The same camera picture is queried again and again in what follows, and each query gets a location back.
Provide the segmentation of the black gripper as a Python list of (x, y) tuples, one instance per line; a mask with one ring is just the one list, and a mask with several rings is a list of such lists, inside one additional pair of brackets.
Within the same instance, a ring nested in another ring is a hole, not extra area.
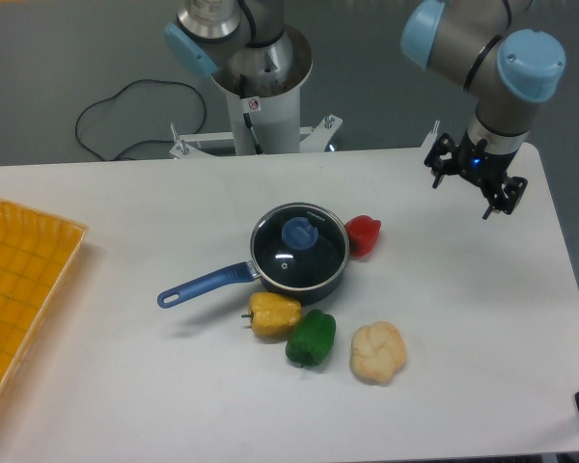
[(487, 220), (494, 213), (511, 215), (525, 193), (528, 180), (511, 177), (508, 173), (519, 148), (519, 144), (514, 148), (502, 147), (499, 142), (489, 141), (486, 137), (472, 141), (468, 133), (456, 145), (453, 138), (444, 133), (432, 145), (424, 165), (433, 175), (433, 189), (444, 177), (454, 175), (481, 188), (488, 202), (482, 218)]

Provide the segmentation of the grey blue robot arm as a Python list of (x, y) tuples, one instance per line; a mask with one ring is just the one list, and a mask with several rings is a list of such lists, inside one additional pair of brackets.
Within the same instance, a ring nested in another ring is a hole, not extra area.
[[(477, 186), (489, 213), (512, 213), (527, 182), (508, 173), (539, 108), (556, 92), (566, 57), (552, 36), (512, 31), (526, 1), (425, 1), (407, 20), (402, 53), (477, 99), (460, 141), (436, 135), (425, 163), (436, 181)], [(224, 92), (237, 154), (323, 150), (338, 128), (300, 127), (300, 90), (313, 55), (280, 1), (184, 1), (164, 31), (174, 56)]]

